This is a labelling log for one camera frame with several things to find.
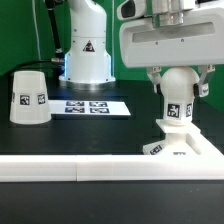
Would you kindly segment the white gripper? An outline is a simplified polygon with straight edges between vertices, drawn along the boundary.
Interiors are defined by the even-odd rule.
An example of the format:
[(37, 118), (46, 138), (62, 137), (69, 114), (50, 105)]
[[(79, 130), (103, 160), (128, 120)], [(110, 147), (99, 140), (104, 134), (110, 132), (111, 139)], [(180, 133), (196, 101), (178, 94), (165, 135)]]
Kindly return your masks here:
[(215, 73), (211, 64), (224, 63), (224, 8), (188, 11), (177, 26), (154, 28), (151, 18), (126, 22), (120, 28), (120, 50), (128, 68), (148, 67), (156, 94), (161, 94), (158, 66), (201, 65), (194, 95), (206, 97)]

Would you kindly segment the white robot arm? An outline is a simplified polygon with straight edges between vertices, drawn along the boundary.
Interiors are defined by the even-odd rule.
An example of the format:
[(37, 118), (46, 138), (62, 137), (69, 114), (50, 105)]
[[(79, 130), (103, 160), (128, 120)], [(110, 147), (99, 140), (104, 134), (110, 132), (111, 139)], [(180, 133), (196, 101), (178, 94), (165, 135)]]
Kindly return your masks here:
[[(93, 0), (68, 0), (71, 47), (61, 80), (73, 85), (112, 82), (106, 52), (106, 13)], [(120, 52), (128, 68), (145, 68), (155, 85), (160, 67), (197, 66), (197, 96), (208, 94), (209, 76), (224, 64), (224, 0), (125, 0), (117, 8), (122, 22)]]

